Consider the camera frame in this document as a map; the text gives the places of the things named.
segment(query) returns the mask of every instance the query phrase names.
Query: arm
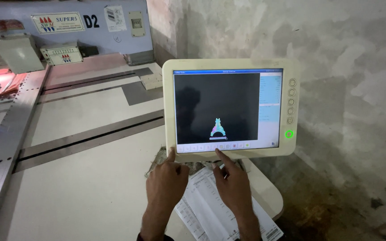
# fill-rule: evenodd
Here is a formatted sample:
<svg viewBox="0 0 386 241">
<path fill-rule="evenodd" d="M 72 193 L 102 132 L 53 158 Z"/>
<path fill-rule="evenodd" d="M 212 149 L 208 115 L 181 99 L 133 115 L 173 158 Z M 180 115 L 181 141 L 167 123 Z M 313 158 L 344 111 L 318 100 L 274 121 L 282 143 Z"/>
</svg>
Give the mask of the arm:
<svg viewBox="0 0 386 241">
<path fill-rule="evenodd" d="M 189 167 L 174 161 L 175 151 L 171 148 L 168 158 L 157 165 L 147 179 L 148 205 L 142 216 L 139 240 L 173 241 L 164 235 L 165 228 L 172 210 L 184 194 L 189 177 Z"/>
<path fill-rule="evenodd" d="M 224 204 L 233 212 L 243 241 L 261 240 L 259 220 L 253 211 L 250 181 L 246 172 L 220 150 L 215 149 L 224 162 L 223 169 L 212 164 L 218 193 Z"/>
</svg>

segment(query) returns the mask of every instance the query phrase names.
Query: paper document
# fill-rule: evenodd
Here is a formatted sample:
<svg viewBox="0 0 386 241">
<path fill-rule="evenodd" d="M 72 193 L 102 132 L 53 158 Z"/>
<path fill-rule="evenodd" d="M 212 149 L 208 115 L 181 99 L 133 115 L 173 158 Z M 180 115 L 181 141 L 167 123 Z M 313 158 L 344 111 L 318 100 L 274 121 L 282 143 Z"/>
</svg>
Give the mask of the paper document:
<svg viewBox="0 0 386 241">
<path fill-rule="evenodd" d="M 276 241 L 282 237 L 282 231 L 271 217 L 254 198 L 252 200 L 262 239 Z M 236 218 L 222 202 L 214 173 L 207 167 L 189 178 L 184 196 L 175 206 L 175 211 L 198 241 L 234 241 L 239 238 Z"/>
</svg>

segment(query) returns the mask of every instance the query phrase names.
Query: gray stained wall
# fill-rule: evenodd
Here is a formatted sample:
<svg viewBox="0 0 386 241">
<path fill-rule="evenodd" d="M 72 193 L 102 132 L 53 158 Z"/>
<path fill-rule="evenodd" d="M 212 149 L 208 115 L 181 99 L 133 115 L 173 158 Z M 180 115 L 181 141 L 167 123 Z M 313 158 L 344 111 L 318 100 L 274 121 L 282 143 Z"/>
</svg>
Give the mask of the gray stained wall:
<svg viewBox="0 0 386 241">
<path fill-rule="evenodd" d="M 254 160 L 308 240 L 386 240 L 386 1 L 147 0 L 159 64 L 296 58 L 297 148 Z"/>
</svg>

